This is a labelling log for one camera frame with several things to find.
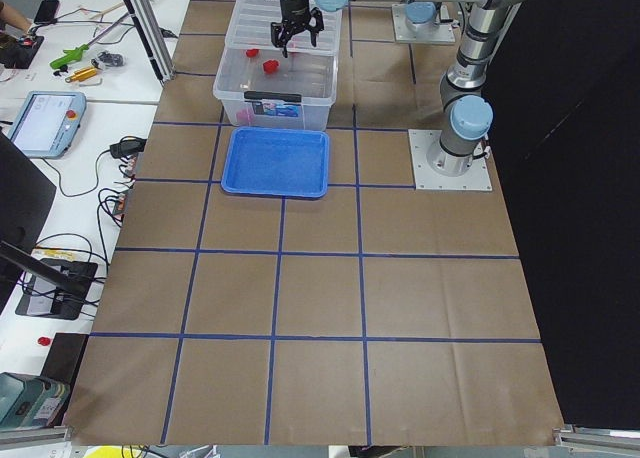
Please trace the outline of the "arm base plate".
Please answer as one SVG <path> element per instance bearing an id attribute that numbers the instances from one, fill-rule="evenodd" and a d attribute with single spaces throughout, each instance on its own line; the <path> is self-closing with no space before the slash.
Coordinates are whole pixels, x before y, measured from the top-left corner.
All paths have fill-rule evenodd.
<path id="1" fill-rule="evenodd" d="M 414 186 L 418 191 L 491 192 L 486 150 L 478 143 L 464 157 L 441 147 L 440 130 L 408 131 Z"/>
<path id="2" fill-rule="evenodd" d="M 443 4 L 413 2 L 393 4 L 394 39 L 405 44 L 453 45 L 455 20 Z"/>

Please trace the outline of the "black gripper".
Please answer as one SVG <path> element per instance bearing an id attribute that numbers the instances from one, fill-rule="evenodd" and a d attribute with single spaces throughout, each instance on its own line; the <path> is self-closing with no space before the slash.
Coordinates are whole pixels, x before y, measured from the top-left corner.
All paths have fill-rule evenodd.
<path id="1" fill-rule="evenodd" d="M 291 36 L 308 31 L 311 46 L 316 48 L 318 35 L 324 30 L 321 10 L 318 7 L 311 8 L 309 0 L 279 0 L 279 4 L 280 21 L 270 24 L 272 45 L 280 49 L 283 57 L 287 58 L 287 44 Z"/>

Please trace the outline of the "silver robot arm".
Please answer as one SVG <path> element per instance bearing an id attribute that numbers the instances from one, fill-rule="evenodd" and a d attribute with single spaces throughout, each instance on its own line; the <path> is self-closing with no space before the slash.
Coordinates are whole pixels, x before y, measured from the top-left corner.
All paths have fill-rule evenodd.
<path id="1" fill-rule="evenodd" d="M 415 33 L 434 33 L 452 25 L 454 20 L 441 17 L 442 3 L 414 1 L 405 5 L 405 21 Z"/>
<path id="2" fill-rule="evenodd" d="M 287 55 L 288 42 L 297 34 L 310 33 L 312 44 L 324 30 L 323 14 L 336 12 L 358 0 L 278 0 L 281 17 L 270 24 L 272 44 Z M 456 61 L 440 83 L 446 124 L 440 138 L 426 154 L 437 173 L 457 177 L 468 171 L 478 156 L 478 143 L 487 135 L 493 120 L 488 102 L 480 97 L 491 56 L 503 35 L 510 9 L 526 0 L 363 0 L 396 1 L 406 6 L 417 2 L 458 2 L 472 5 L 463 24 Z"/>

